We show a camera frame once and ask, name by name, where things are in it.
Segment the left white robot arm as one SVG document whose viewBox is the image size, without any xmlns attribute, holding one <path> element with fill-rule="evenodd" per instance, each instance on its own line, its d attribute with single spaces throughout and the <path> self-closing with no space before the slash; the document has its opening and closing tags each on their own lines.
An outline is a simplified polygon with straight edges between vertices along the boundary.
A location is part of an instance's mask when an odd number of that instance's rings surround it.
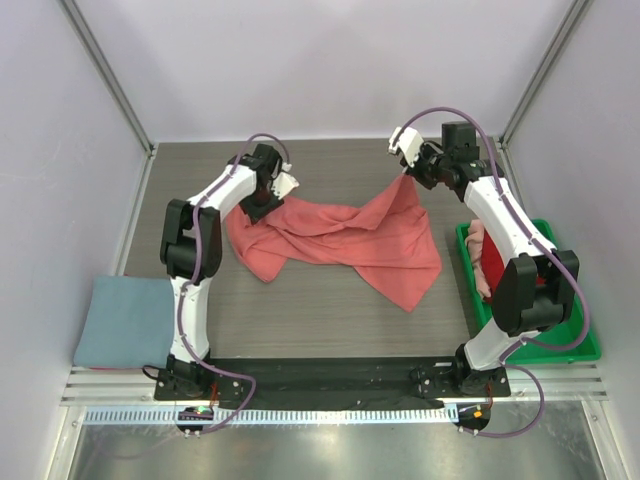
<svg viewBox="0 0 640 480">
<path fill-rule="evenodd" d="M 298 186 L 289 169 L 287 153 L 259 143 L 243 148 L 201 192 L 167 205 L 160 260 L 173 290 L 174 335 L 157 400 L 198 400 L 213 388 L 215 374 L 203 364 L 210 358 L 207 309 L 222 261 L 222 223 L 235 207 L 255 223 L 282 206 Z"/>
</svg>

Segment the salmon pink t shirt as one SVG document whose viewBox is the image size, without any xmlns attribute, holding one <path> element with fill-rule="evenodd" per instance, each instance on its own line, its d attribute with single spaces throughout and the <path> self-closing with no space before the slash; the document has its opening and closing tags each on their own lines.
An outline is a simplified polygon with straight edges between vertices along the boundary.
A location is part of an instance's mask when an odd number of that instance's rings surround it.
<svg viewBox="0 0 640 480">
<path fill-rule="evenodd" d="M 238 260 L 258 279 L 276 279 L 288 260 L 345 265 L 406 312 L 442 271 L 427 210 L 414 181 L 400 175 L 361 207 L 295 197 L 257 223 L 240 208 L 226 218 Z"/>
</svg>

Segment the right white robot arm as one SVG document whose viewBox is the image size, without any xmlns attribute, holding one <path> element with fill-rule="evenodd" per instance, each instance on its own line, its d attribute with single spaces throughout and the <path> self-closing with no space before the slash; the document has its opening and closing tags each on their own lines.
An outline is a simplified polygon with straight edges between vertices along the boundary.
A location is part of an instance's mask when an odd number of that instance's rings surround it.
<svg viewBox="0 0 640 480">
<path fill-rule="evenodd" d="M 443 184 L 478 218 L 504 266 L 492 294 L 492 317 L 453 357 L 451 383 L 459 396 L 483 396 L 504 376 L 506 360 L 539 334 L 568 320 L 579 260 L 560 251 L 534 226 L 513 196 L 494 157 L 479 157 L 486 135 L 470 122 L 442 126 L 442 141 L 397 128 L 388 150 L 405 174 L 432 189 Z"/>
</svg>

